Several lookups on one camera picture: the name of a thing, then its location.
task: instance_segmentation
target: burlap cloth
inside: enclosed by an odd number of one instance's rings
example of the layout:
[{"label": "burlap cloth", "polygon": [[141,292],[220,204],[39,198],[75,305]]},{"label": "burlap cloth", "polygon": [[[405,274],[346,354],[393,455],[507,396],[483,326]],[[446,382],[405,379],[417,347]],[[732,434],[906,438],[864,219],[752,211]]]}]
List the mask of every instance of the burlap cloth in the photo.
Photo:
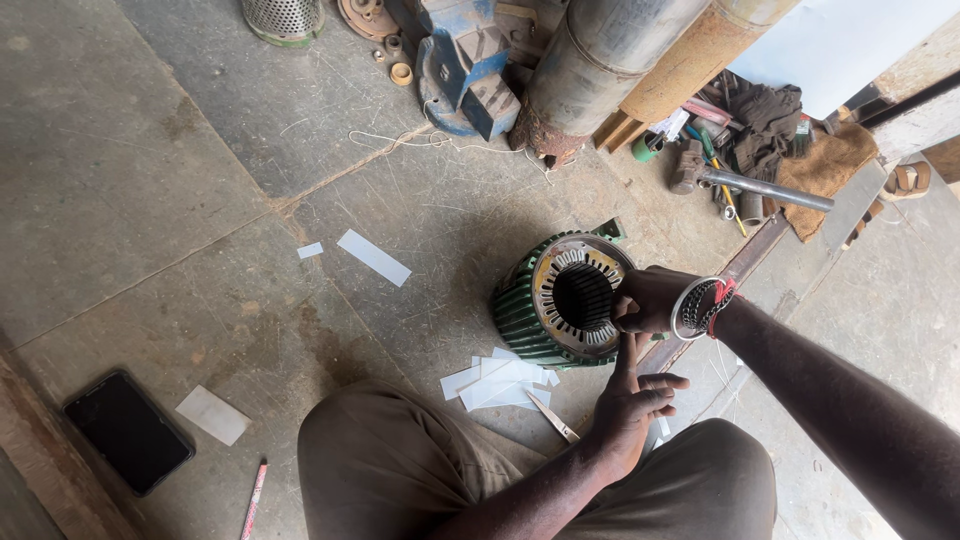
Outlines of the burlap cloth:
[{"label": "burlap cloth", "polygon": [[[841,124],[837,136],[817,130],[817,141],[810,145],[806,158],[783,160],[777,184],[833,197],[853,173],[874,157],[873,136],[857,124]],[[821,211],[792,204],[783,204],[783,214],[803,243],[823,228],[827,217]]]}]

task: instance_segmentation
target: black smartphone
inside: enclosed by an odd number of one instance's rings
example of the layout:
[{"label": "black smartphone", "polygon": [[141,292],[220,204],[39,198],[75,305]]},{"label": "black smartphone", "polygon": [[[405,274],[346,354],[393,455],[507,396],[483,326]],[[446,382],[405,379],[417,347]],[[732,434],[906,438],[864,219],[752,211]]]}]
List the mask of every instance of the black smartphone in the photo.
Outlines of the black smartphone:
[{"label": "black smartphone", "polygon": [[196,453],[124,370],[67,402],[63,414],[137,497],[149,494]]}]

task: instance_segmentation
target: leg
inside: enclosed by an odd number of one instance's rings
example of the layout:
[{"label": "leg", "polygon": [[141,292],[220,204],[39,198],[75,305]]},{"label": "leg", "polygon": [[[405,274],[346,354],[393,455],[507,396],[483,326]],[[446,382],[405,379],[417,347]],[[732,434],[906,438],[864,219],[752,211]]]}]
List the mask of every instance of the leg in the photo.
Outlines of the leg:
[{"label": "leg", "polygon": [[760,540],[773,534],[777,492],[770,456],[726,420],[694,424],[558,540]]},{"label": "leg", "polygon": [[417,537],[521,478],[465,422],[378,380],[321,401],[297,446],[311,540]]}]

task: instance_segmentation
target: knee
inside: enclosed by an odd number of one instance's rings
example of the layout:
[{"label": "knee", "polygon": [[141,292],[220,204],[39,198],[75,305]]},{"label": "knee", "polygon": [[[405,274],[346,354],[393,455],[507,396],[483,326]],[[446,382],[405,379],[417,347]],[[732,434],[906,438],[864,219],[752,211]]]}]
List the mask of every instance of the knee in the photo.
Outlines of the knee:
[{"label": "knee", "polygon": [[361,380],[336,390],[307,413],[300,423],[299,439],[312,432],[334,429],[348,413],[364,411],[371,400],[392,392],[396,389],[382,380]]},{"label": "knee", "polygon": [[710,418],[688,430],[710,448],[710,460],[731,475],[773,480],[773,463],[767,450],[735,424],[722,418]]}]

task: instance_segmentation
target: sandal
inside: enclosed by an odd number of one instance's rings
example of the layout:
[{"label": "sandal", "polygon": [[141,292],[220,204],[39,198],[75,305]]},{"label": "sandal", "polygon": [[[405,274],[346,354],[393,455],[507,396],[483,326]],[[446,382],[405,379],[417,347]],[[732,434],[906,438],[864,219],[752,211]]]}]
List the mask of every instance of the sandal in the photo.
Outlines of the sandal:
[{"label": "sandal", "polygon": [[930,164],[917,161],[906,165],[897,165],[880,191],[884,201],[900,199],[919,199],[930,189]]},{"label": "sandal", "polygon": [[853,241],[860,237],[860,233],[863,233],[863,228],[866,227],[867,224],[870,223],[870,221],[874,219],[881,210],[883,210],[883,203],[877,199],[874,199],[867,211],[863,212],[863,217],[860,218],[860,221],[856,223],[856,227],[853,229],[853,232],[847,237],[847,241],[840,246],[840,249],[844,251],[849,250]]}]

